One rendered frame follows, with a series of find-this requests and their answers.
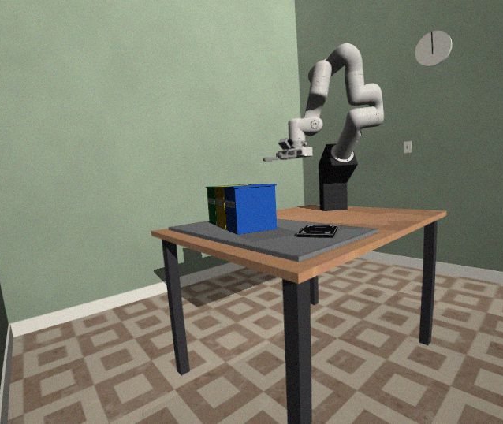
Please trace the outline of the green open-top bin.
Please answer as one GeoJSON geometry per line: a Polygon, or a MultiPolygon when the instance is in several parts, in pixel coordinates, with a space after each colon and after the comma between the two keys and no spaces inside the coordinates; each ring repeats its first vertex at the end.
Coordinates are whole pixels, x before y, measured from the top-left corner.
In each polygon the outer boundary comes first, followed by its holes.
{"type": "Polygon", "coordinates": [[[208,211],[209,211],[209,222],[213,225],[217,225],[215,193],[214,193],[213,187],[217,187],[217,186],[206,187],[207,200],[208,200],[208,211]]]}

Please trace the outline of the yellow open bin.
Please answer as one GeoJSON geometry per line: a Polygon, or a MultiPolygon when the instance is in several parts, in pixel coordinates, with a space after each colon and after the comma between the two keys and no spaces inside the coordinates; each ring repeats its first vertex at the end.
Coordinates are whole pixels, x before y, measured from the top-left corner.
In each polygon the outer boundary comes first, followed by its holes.
{"type": "Polygon", "coordinates": [[[217,214],[217,225],[225,230],[226,227],[226,215],[225,215],[225,193],[224,188],[227,186],[213,187],[215,191],[215,202],[216,202],[216,214],[217,214]]]}

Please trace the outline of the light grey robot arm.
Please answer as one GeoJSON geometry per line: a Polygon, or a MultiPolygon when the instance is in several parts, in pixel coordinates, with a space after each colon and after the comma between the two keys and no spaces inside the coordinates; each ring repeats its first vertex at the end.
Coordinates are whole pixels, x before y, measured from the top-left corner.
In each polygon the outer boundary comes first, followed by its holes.
{"type": "Polygon", "coordinates": [[[323,61],[318,61],[309,71],[311,83],[304,118],[289,120],[289,138],[280,139],[282,150],[306,147],[305,135],[313,136],[322,129],[319,118],[328,95],[330,77],[345,66],[345,86],[351,106],[369,105],[350,110],[337,146],[331,149],[332,157],[342,163],[350,162],[362,128],[379,126],[384,119],[382,91],[377,84],[364,84],[362,57],[350,43],[338,46],[323,61]],[[331,68],[332,67],[332,68],[331,68]],[[331,73],[332,71],[332,73],[331,73]]]}

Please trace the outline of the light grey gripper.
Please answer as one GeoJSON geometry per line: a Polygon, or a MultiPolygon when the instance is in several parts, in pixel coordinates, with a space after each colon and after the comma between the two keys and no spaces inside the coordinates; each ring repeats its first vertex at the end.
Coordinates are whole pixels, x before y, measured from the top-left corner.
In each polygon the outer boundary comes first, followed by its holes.
{"type": "Polygon", "coordinates": [[[292,158],[303,158],[304,156],[313,156],[312,147],[297,147],[288,150],[278,151],[280,153],[276,153],[276,158],[263,158],[265,162],[272,162],[272,160],[287,160],[292,158]],[[301,151],[302,150],[302,151],[301,151]],[[297,156],[296,156],[297,151],[297,156]],[[293,154],[293,155],[281,155],[281,154],[293,154]]]}

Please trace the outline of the blue general waste bin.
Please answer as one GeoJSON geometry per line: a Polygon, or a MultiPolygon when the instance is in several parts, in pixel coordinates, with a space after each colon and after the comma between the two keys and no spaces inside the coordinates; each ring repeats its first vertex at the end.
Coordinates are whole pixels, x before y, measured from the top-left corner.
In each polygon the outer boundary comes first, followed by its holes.
{"type": "Polygon", "coordinates": [[[277,229],[275,185],[222,187],[227,230],[240,235],[277,229]]]}

